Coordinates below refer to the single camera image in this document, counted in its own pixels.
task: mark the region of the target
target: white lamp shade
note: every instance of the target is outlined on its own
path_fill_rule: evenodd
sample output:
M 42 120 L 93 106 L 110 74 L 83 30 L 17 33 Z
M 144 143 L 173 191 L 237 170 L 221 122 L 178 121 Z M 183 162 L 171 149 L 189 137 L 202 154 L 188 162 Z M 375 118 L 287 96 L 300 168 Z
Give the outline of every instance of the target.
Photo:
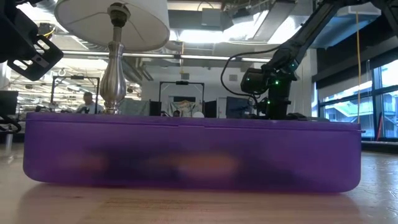
M 108 46 L 113 25 L 107 13 L 111 4 L 126 5 L 131 16 L 123 27 L 126 51 L 163 47 L 170 37 L 167 0 L 58 0 L 55 17 L 69 33 L 93 44 Z

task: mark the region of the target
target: desk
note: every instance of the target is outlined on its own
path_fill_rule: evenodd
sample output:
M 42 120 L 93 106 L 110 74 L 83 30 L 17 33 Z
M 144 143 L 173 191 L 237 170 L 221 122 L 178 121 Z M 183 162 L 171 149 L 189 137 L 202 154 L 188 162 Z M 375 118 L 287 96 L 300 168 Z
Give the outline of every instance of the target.
M 0 223 L 398 223 L 398 156 L 363 153 L 360 185 L 333 195 L 40 184 L 24 175 L 20 156 L 0 164 Z

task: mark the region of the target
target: black cable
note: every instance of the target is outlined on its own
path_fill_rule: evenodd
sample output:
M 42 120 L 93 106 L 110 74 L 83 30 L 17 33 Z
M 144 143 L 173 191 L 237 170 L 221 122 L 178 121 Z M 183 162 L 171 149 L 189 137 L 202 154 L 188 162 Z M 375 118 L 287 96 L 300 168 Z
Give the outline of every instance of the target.
M 223 68 L 223 71 L 221 72 L 221 77 L 220 77 L 220 79 L 221 79 L 221 84 L 222 84 L 222 86 L 223 86 L 228 92 L 230 92 L 230 93 L 232 93 L 232 94 L 234 94 L 234 95 L 237 95 L 237 96 L 246 96 L 246 97 L 253 98 L 253 99 L 254 99 L 254 102 L 256 102 L 256 104 L 257 104 L 257 98 L 256 98 L 256 96 L 250 95 L 250 94 L 245 94 L 245 93 L 236 93 L 236 92 L 230 90 L 230 89 L 225 85 L 224 80 L 223 80 L 225 70 L 226 70 L 226 68 L 228 67 L 229 62 L 230 62 L 233 58 L 236 58 L 236 57 L 239 57 L 239 56 L 242 56 L 242 55 L 252 55 L 252 54 L 264 54 L 264 53 L 269 53 L 269 52 L 273 52 L 273 51 L 277 50 L 278 48 L 279 48 L 279 46 L 274 47 L 273 49 L 269 49 L 269 50 L 262 50 L 262 51 L 259 51 L 259 52 L 244 52 L 244 53 L 240 53 L 240 54 L 236 54 L 236 55 L 230 56 L 230 58 L 229 58 L 229 59 L 226 61 L 226 63 L 225 63 L 225 66 L 224 66 L 224 68 Z
M 209 5 L 211 6 L 211 8 L 214 9 L 214 6 L 213 6 L 212 4 L 210 4 L 210 2 L 208 2 L 208 1 L 201 1 L 201 2 L 199 3 L 199 6 L 198 6 L 197 11 L 199 11 L 200 6 L 201 6 L 204 2 L 207 3 L 207 4 L 209 4 Z

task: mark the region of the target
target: purple translucent container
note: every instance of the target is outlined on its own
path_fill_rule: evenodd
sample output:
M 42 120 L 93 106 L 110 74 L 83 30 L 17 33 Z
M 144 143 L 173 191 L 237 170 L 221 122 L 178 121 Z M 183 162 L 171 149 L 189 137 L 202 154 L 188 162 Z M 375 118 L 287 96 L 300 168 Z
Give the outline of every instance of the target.
M 361 177 L 358 124 L 29 113 L 24 172 L 41 182 L 344 192 Z

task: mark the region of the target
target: person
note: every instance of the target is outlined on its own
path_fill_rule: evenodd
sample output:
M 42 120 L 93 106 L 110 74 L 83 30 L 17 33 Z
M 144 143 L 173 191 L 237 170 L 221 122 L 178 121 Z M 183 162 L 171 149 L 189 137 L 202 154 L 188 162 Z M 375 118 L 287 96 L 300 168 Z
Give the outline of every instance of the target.
M 95 114 L 95 102 L 93 101 L 93 94 L 85 92 L 83 95 L 85 103 L 77 108 L 76 113 Z M 97 105 L 97 114 L 101 113 L 104 108 L 101 105 Z
M 176 110 L 173 112 L 174 117 L 179 117 L 181 115 L 181 112 L 179 110 Z

